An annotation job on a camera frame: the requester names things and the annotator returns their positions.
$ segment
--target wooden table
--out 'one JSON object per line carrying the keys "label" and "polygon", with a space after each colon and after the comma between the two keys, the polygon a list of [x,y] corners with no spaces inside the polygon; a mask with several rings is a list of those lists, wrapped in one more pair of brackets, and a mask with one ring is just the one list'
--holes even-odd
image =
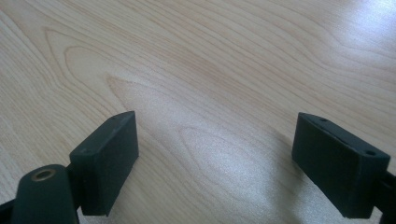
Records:
{"label": "wooden table", "polygon": [[382,149],[396,173],[396,3],[4,0],[0,203],[27,172],[134,110],[140,158],[81,223],[343,218],[290,158],[298,112]]}

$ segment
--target wood grain pattern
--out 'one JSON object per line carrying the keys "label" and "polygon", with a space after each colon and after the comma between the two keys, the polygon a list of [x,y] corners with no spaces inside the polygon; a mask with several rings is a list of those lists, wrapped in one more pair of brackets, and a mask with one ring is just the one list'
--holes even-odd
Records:
{"label": "wood grain pattern", "polygon": [[106,118],[136,112],[140,158],[109,217],[81,223],[348,220],[291,161],[298,112],[393,158],[396,3],[0,2],[0,203]]}

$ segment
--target wood grain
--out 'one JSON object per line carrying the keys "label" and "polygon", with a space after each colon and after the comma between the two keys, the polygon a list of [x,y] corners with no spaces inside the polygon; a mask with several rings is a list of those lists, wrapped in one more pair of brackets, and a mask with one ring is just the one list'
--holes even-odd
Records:
{"label": "wood grain", "polygon": [[134,110],[140,158],[81,223],[348,220],[291,161],[298,112],[393,158],[396,3],[0,2],[0,203],[20,178]]}

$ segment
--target screw hole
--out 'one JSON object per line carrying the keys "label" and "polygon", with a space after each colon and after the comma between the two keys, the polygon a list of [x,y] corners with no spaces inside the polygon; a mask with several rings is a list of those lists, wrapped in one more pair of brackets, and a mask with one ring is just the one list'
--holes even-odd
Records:
{"label": "screw hole", "polygon": [[32,175],[32,180],[35,182],[43,181],[49,179],[55,175],[56,171],[53,169],[44,169],[36,172]]}
{"label": "screw hole", "polygon": [[375,156],[375,152],[373,151],[365,151],[365,153],[369,156]]}

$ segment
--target table surface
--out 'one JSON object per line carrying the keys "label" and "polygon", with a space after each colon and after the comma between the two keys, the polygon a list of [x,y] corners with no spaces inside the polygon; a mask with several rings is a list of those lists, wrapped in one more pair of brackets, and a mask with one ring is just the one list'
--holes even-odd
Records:
{"label": "table surface", "polygon": [[4,0],[0,203],[20,178],[134,110],[140,157],[109,217],[81,223],[377,223],[343,218],[290,157],[298,112],[392,156],[396,3]]}

